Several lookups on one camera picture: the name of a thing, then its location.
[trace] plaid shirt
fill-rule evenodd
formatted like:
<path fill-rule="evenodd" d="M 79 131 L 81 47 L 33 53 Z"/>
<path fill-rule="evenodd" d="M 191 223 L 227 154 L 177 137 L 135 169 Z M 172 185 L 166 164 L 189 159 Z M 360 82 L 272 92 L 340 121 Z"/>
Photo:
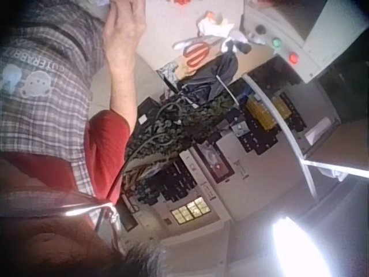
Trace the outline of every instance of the plaid shirt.
<path fill-rule="evenodd" d="M 78 190 L 94 196 L 84 133 L 89 86 L 104 63 L 103 23 L 68 0 L 26 10 L 0 49 L 0 151 L 67 160 Z"/>

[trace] green button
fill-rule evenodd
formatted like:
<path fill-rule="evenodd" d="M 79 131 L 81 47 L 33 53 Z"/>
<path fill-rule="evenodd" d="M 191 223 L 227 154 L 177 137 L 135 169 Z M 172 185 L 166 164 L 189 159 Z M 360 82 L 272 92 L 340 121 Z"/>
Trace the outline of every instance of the green button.
<path fill-rule="evenodd" d="M 274 38 L 272 40 L 272 45 L 274 48 L 279 48 L 282 46 L 282 40 L 280 38 Z"/>

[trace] white electrical box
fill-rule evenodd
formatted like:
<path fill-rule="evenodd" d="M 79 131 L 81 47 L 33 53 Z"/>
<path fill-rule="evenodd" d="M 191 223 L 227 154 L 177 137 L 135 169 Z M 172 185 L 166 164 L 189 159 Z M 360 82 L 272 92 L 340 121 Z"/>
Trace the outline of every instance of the white electrical box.
<path fill-rule="evenodd" d="M 305 82 L 339 57 L 368 28 L 350 0 L 245 3 L 244 28 L 274 48 Z"/>

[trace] cartoon logo print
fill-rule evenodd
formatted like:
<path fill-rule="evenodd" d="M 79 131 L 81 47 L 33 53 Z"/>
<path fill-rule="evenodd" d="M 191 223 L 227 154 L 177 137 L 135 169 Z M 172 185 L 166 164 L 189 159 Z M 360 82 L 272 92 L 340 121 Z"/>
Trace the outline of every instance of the cartoon logo print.
<path fill-rule="evenodd" d="M 2 80 L 0 81 L 0 90 L 7 90 L 8 93 L 13 94 L 16 90 L 16 85 L 22 79 L 22 70 L 12 64 L 8 64 L 2 70 Z"/>
<path fill-rule="evenodd" d="M 51 92 L 51 77 L 43 71 L 35 71 L 28 75 L 21 89 L 24 98 L 47 96 Z"/>

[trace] window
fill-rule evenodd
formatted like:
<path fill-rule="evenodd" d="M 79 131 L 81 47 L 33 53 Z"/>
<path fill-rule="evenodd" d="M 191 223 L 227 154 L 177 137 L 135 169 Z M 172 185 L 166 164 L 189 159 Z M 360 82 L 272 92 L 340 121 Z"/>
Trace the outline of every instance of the window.
<path fill-rule="evenodd" d="M 173 210 L 172 214 L 178 224 L 184 224 L 195 218 L 208 214 L 209 212 L 211 212 L 211 209 L 208 207 L 205 200 L 202 197 L 199 197 L 195 199 L 195 201 L 189 202 L 187 205 Z"/>

